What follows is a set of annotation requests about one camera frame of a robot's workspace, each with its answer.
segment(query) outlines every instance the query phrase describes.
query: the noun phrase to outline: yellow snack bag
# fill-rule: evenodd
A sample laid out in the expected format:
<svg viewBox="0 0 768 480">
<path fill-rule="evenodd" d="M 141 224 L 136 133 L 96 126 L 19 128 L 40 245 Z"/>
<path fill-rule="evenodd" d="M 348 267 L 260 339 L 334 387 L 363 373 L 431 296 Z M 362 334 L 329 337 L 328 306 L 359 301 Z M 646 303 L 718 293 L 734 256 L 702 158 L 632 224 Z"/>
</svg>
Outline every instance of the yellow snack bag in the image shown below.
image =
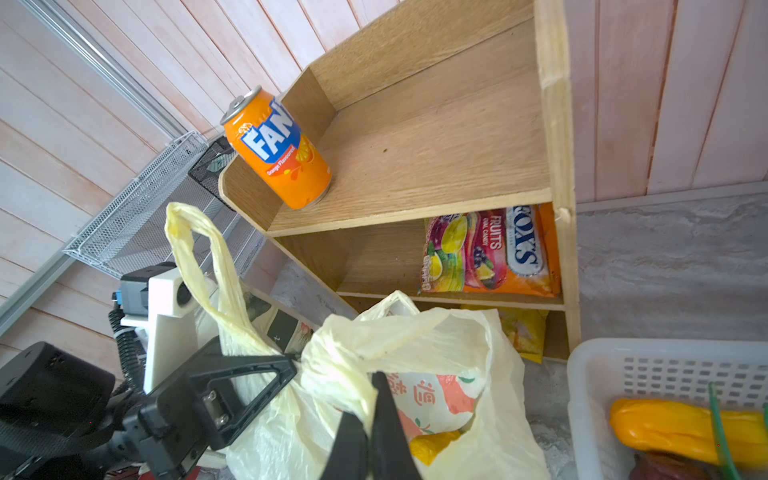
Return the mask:
<svg viewBox="0 0 768 480">
<path fill-rule="evenodd" d="M 483 305 L 462 305 L 463 310 L 492 310 Z M 544 336 L 547 329 L 547 310 L 499 307 L 498 318 L 502 330 L 515 350 L 524 359 L 541 363 L 544 357 Z"/>
<path fill-rule="evenodd" d="M 437 454 L 445 450 L 458 437 L 462 436 L 459 430 L 454 432 L 436 433 L 434 435 L 419 435 L 411 440 L 411 455 L 430 466 L 435 461 Z"/>
</svg>

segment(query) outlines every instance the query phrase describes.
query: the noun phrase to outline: black cable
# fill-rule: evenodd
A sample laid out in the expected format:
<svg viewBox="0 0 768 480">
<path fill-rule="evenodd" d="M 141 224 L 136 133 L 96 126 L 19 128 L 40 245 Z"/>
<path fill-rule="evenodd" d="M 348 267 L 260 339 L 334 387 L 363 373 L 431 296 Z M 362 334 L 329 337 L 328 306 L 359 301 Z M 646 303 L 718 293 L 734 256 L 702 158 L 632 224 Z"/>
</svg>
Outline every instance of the black cable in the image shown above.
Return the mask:
<svg viewBox="0 0 768 480">
<path fill-rule="evenodd" d="M 120 356 L 120 365 L 123 369 L 125 382 L 128 387 L 136 393 L 144 391 L 144 362 L 139 355 L 144 355 L 144 349 L 139 350 L 139 340 L 136 332 L 131 327 L 122 326 L 120 320 L 125 313 L 117 302 L 117 296 L 112 294 L 114 308 L 109 312 L 109 323 L 114 332 L 114 341 L 118 344 L 118 354 Z"/>
</svg>

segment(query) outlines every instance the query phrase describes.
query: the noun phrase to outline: fanta logo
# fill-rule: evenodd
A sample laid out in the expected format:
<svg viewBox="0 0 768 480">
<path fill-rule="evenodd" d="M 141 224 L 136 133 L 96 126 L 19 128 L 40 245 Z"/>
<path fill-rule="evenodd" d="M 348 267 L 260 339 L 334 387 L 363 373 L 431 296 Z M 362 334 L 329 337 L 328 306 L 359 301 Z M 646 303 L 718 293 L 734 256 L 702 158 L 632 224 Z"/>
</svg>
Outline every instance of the fanta logo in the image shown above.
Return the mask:
<svg viewBox="0 0 768 480">
<path fill-rule="evenodd" d="M 529 276 L 544 268 L 535 212 L 528 205 L 507 209 L 507 265 L 517 275 Z"/>
<path fill-rule="evenodd" d="M 283 109 L 273 101 L 272 114 L 258 127 L 251 127 L 240 139 L 265 163 L 273 164 L 288 150 L 291 144 L 298 145 L 300 129 Z"/>
</svg>

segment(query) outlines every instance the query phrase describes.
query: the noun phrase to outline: screw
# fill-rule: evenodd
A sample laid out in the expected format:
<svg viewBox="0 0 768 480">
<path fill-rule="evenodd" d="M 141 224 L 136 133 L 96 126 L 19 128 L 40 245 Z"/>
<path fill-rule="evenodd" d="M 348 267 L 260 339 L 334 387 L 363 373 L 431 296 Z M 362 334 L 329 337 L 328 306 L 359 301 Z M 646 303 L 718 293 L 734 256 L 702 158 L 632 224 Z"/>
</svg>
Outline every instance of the screw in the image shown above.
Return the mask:
<svg viewBox="0 0 768 480">
<path fill-rule="evenodd" d="M 216 419 L 216 427 L 222 427 L 226 425 L 227 422 L 229 421 L 230 421 L 230 416 L 224 413 L 219 418 Z"/>
</svg>

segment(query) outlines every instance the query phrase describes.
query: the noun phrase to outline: silver wire basket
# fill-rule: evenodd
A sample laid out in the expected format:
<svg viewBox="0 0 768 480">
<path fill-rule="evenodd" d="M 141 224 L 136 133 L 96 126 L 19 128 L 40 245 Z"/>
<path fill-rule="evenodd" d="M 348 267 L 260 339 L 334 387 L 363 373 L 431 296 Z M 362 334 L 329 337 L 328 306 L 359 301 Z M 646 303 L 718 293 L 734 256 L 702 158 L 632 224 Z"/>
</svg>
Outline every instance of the silver wire basket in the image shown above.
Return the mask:
<svg viewBox="0 0 768 480">
<path fill-rule="evenodd" d="M 64 252 L 107 275 L 126 273 L 173 261 L 165 238 L 165 208 L 183 202 L 200 208 L 216 225 L 232 253 L 238 275 L 244 275 L 264 237 L 240 215 L 187 176 L 208 143 L 196 131 L 172 141 L 80 233 Z M 199 234 L 194 255 L 204 272 L 211 269 L 210 241 Z"/>
</svg>

